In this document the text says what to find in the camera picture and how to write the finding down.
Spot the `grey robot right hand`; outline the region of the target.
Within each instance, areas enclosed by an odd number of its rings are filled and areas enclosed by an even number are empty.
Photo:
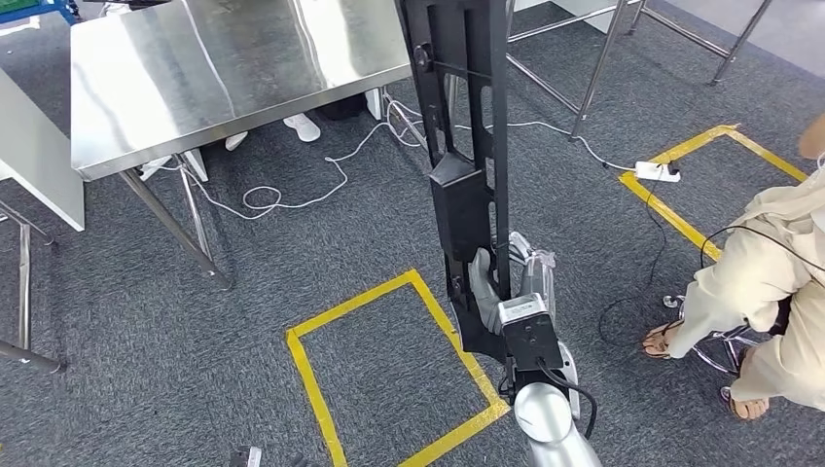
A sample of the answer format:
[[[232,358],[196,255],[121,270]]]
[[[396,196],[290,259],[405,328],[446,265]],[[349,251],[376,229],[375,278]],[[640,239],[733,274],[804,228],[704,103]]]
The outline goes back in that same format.
[[[537,293],[544,300],[547,309],[556,306],[554,290],[555,254],[551,251],[533,247],[524,235],[513,231],[509,234],[509,258],[522,265],[519,296]],[[488,279],[491,266],[489,253],[478,248],[468,268],[470,288],[480,302],[497,303],[502,294],[495,292]]]

